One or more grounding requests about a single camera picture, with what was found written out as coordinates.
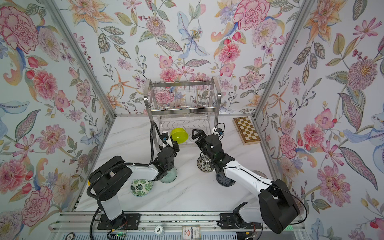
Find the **pale teal ceramic bowl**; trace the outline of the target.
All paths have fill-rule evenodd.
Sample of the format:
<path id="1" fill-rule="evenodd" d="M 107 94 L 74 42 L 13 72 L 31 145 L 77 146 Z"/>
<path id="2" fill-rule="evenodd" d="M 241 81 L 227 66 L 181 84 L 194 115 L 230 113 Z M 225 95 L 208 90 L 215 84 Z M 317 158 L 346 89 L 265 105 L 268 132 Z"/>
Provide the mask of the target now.
<path id="1" fill-rule="evenodd" d="M 167 174 L 160 180 L 161 183 L 169 184 L 173 182 L 178 176 L 177 168 L 174 167 L 170 171 L 167 171 Z"/>

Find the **lime green plastic bowl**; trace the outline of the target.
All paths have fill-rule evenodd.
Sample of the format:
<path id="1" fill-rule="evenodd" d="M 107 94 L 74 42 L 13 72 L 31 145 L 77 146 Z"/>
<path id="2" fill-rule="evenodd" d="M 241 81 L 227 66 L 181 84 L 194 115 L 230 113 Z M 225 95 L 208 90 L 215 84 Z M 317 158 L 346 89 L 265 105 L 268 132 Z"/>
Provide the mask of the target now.
<path id="1" fill-rule="evenodd" d="M 185 143 L 189 139 L 187 131 L 183 128 L 176 128 L 171 131 L 171 137 L 179 145 Z"/>

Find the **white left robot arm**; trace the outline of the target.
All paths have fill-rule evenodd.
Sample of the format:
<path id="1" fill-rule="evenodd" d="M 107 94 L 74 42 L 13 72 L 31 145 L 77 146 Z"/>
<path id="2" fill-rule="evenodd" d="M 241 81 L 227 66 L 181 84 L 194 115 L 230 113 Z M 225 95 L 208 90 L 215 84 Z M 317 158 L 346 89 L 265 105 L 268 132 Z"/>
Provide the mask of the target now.
<path id="1" fill-rule="evenodd" d="M 99 210 L 106 214 L 109 221 L 124 216 L 118 192 L 128 181 L 160 181 L 171 174 L 175 157 L 180 151 L 179 144 L 168 131 L 160 133 L 157 124 L 151 124 L 151 135 L 156 131 L 163 144 L 155 157 L 154 141 L 151 140 L 151 159 L 149 164 L 129 163 L 121 156 L 115 156 L 94 170 L 89 176 L 90 185 L 87 195 L 96 200 Z"/>

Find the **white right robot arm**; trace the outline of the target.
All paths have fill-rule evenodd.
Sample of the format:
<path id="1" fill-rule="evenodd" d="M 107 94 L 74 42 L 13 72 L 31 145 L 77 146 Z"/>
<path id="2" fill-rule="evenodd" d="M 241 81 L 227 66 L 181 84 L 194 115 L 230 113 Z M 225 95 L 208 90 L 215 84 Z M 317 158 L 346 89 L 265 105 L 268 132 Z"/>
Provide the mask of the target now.
<path id="1" fill-rule="evenodd" d="M 192 130 L 192 139 L 202 154 L 210 159 L 210 165 L 217 176 L 221 175 L 240 184 L 256 199 L 241 204 L 234 215 L 245 223 L 261 223 L 276 234 L 292 224 L 300 214 L 295 196 L 289 192 L 282 180 L 263 178 L 241 165 L 224 152 L 220 136 L 206 135 L 203 130 Z"/>

